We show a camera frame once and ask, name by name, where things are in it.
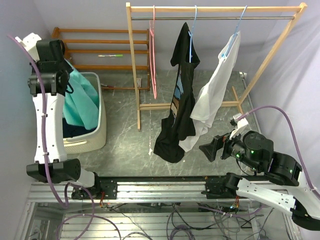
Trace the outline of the black t shirt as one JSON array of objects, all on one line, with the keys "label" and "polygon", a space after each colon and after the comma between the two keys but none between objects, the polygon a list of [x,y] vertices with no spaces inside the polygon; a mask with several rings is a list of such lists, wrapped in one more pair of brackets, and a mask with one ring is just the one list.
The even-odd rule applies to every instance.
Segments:
[{"label": "black t shirt", "polygon": [[170,64],[178,66],[175,87],[169,115],[161,120],[161,132],[155,141],[153,153],[166,162],[175,164],[185,155],[185,150],[179,143],[196,135],[191,113],[196,103],[193,93],[194,71],[200,64],[200,59],[186,22],[178,35]]}]

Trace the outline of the teal t shirt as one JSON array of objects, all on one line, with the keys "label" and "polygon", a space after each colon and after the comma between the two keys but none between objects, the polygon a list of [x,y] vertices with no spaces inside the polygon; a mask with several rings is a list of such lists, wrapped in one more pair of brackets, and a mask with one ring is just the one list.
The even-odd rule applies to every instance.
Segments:
[{"label": "teal t shirt", "polygon": [[72,126],[90,131],[98,126],[99,94],[92,84],[71,66],[65,93],[63,117]]}]

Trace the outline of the pink wire hanger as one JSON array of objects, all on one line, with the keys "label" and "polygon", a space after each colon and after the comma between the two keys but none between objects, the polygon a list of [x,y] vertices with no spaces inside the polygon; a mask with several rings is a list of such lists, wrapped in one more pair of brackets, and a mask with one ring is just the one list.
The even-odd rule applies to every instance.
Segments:
[{"label": "pink wire hanger", "polygon": [[155,59],[155,18],[156,9],[153,6],[153,16],[149,21],[149,63],[150,63],[150,77],[154,99],[157,98],[157,80],[156,80],[156,59]]}]

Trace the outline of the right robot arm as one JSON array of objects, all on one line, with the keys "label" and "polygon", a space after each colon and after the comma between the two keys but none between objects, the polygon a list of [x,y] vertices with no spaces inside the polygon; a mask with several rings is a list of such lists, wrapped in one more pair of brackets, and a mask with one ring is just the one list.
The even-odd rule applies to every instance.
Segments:
[{"label": "right robot arm", "polygon": [[319,231],[320,201],[307,186],[302,166],[292,156],[274,151],[272,140],[251,130],[236,137],[216,135],[199,149],[210,162],[222,150],[222,160],[233,157],[257,173],[247,177],[226,173],[206,185],[203,194],[208,199],[252,199],[281,211],[303,229]]}]

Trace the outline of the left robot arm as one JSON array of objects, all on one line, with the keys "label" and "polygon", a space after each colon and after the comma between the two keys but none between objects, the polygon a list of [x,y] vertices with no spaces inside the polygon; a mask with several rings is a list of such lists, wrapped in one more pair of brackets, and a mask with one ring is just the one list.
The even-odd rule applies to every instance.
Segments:
[{"label": "left robot arm", "polygon": [[31,33],[12,40],[26,54],[32,67],[27,81],[36,111],[36,152],[34,163],[26,166],[29,177],[48,184],[54,195],[55,184],[72,186],[75,200],[96,199],[102,186],[95,172],[69,159],[63,141],[63,108],[72,66],[64,57],[65,45],[59,39],[41,39]]}]

